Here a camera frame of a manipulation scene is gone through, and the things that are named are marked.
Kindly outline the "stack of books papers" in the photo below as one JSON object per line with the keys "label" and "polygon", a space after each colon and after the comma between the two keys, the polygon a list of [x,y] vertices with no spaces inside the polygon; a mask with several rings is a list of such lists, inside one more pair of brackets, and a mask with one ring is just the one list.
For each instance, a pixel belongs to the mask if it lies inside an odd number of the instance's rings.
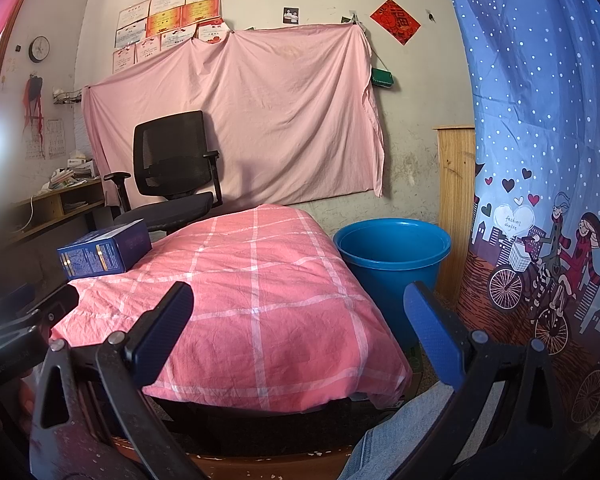
{"label": "stack of books papers", "polygon": [[96,166],[93,159],[80,151],[74,151],[67,159],[67,165],[56,169],[36,192],[36,196],[81,185],[96,177]]}

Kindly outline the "blue cartoon curtain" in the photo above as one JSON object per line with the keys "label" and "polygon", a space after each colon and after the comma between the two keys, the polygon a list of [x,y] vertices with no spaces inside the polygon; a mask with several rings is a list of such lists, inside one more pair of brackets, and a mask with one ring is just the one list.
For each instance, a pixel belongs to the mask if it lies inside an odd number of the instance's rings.
{"label": "blue cartoon curtain", "polygon": [[457,311],[542,341],[580,426],[600,411],[600,2],[452,1],[477,163]]}

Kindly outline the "blue jeans leg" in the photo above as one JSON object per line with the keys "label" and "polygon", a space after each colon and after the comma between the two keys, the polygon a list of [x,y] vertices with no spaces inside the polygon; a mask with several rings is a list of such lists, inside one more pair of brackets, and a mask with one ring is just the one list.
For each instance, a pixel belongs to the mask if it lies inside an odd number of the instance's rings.
{"label": "blue jeans leg", "polygon": [[389,479],[434,426],[453,393],[451,386],[437,382],[392,417],[367,430],[339,479]]}

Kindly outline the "red diamond wall poster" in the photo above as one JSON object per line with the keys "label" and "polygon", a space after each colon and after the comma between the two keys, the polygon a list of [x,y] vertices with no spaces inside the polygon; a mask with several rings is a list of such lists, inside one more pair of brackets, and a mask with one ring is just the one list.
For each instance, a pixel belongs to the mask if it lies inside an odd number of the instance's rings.
{"label": "red diamond wall poster", "polygon": [[420,29],[420,23],[394,0],[386,0],[370,18],[404,46]]}

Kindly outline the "blue plastic bucket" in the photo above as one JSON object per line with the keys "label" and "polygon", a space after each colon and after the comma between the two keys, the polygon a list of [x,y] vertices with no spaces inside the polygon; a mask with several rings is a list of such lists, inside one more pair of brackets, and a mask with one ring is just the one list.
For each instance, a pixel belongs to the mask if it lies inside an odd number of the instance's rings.
{"label": "blue plastic bucket", "polygon": [[422,282],[435,289],[451,237],[435,224],[379,218],[349,224],[334,236],[342,260],[373,299],[402,350],[417,344],[403,307],[404,289]]}

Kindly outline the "red tassel wall ornament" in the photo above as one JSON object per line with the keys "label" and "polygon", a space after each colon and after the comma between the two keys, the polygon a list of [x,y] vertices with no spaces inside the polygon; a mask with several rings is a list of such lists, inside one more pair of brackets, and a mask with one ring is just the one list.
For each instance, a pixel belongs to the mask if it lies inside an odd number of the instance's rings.
{"label": "red tassel wall ornament", "polygon": [[43,78],[31,74],[26,82],[23,93],[24,126],[23,130],[29,130],[32,139],[39,146],[44,142],[44,116],[42,112],[42,89]]}

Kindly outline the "pink checkered table cloth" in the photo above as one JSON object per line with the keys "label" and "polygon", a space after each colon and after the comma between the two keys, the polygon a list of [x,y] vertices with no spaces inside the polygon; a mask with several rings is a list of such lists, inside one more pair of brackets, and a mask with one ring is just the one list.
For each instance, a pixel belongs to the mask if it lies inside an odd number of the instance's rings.
{"label": "pink checkered table cloth", "polygon": [[148,396],[293,413],[362,394],[378,408],[410,385],[410,364],[378,307],[305,211],[263,205],[155,242],[123,274],[76,281],[53,329],[75,347],[128,330],[176,282],[194,310]]}

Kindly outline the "round wall clock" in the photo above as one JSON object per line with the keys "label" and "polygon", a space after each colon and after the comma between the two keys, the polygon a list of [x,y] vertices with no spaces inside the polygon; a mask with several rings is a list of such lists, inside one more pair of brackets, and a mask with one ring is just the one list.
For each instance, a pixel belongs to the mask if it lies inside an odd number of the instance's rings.
{"label": "round wall clock", "polygon": [[42,63],[50,54],[50,40],[45,36],[35,37],[29,44],[28,57],[34,63]]}

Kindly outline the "small dark photo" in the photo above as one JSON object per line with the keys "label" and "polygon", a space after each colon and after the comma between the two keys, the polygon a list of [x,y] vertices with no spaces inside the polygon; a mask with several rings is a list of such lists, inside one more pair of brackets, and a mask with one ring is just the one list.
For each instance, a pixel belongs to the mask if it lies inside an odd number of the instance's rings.
{"label": "small dark photo", "polygon": [[300,10],[298,8],[285,8],[283,10],[283,23],[298,25],[300,23]]}

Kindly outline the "black office chair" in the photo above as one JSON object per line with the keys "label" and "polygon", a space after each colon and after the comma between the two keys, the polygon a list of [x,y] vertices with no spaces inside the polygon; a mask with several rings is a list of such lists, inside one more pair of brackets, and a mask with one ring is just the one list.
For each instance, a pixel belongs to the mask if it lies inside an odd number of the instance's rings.
{"label": "black office chair", "polygon": [[114,222],[145,222],[171,234],[223,205],[220,153],[210,150],[204,113],[192,110],[143,122],[134,129],[133,171],[104,179],[117,189],[122,214]]}

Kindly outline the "pink wall sheet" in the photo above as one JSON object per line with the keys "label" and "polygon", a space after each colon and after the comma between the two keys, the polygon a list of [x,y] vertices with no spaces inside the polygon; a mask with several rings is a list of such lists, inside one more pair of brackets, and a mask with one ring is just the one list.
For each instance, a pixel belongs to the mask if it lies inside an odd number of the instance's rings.
{"label": "pink wall sheet", "polygon": [[370,44],[355,24],[191,39],[82,92],[103,172],[129,171],[136,126],[204,115],[228,210],[384,192],[384,134]]}

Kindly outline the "wooden cabinet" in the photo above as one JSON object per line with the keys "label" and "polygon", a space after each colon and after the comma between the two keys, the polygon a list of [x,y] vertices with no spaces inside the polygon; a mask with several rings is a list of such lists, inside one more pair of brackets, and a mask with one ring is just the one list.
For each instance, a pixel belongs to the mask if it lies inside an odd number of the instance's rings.
{"label": "wooden cabinet", "polygon": [[460,296],[474,222],[476,136],[473,126],[440,126],[434,130],[440,181],[438,226],[451,237],[450,254],[440,264],[437,293],[454,306]]}

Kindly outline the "green hanging basket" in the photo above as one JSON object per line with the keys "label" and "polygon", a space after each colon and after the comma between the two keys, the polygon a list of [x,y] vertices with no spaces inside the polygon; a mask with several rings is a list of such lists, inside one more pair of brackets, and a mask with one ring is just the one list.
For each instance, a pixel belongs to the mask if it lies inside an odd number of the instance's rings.
{"label": "green hanging basket", "polygon": [[372,85],[377,88],[390,89],[394,84],[392,73],[376,67],[372,68],[370,80],[372,81]]}

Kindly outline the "wall calendar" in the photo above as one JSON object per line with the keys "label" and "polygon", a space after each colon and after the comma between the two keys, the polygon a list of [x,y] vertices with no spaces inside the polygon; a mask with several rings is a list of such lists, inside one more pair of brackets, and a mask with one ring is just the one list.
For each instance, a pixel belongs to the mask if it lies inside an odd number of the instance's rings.
{"label": "wall calendar", "polygon": [[67,154],[64,122],[61,118],[36,118],[23,129],[26,159],[53,159]]}

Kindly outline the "wooden desk shelf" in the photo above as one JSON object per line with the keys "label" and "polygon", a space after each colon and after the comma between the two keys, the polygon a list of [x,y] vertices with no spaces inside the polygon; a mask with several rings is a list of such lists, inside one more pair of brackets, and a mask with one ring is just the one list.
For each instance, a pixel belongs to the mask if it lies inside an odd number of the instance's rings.
{"label": "wooden desk shelf", "polygon": [[72,188],[62,188],[10,206],[17,226],[7,235],[8,244],[20,244],[82,218],[87,229],[96,228],[94,212],[105,206],[102,179],[87,180]]}

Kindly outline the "blue cardboard box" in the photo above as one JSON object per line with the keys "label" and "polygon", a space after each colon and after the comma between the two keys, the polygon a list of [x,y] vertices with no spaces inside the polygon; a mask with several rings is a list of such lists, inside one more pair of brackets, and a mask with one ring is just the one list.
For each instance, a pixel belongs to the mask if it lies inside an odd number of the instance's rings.
{"label": "blue cardboard box", "polygon": [[152,245],[143,220],[94,231],[57,249],[68,280],[128,272]]}

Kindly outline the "wall certificates group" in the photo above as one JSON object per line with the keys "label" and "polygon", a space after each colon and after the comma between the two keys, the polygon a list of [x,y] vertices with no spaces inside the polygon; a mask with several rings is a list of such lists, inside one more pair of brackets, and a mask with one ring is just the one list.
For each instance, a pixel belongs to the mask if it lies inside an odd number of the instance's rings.
{"label": "wall certificates group", "polygon": [[221,0],[144,0],[118,14],[112,71],[116,74],[194,37],[215,42],[228,29]]}

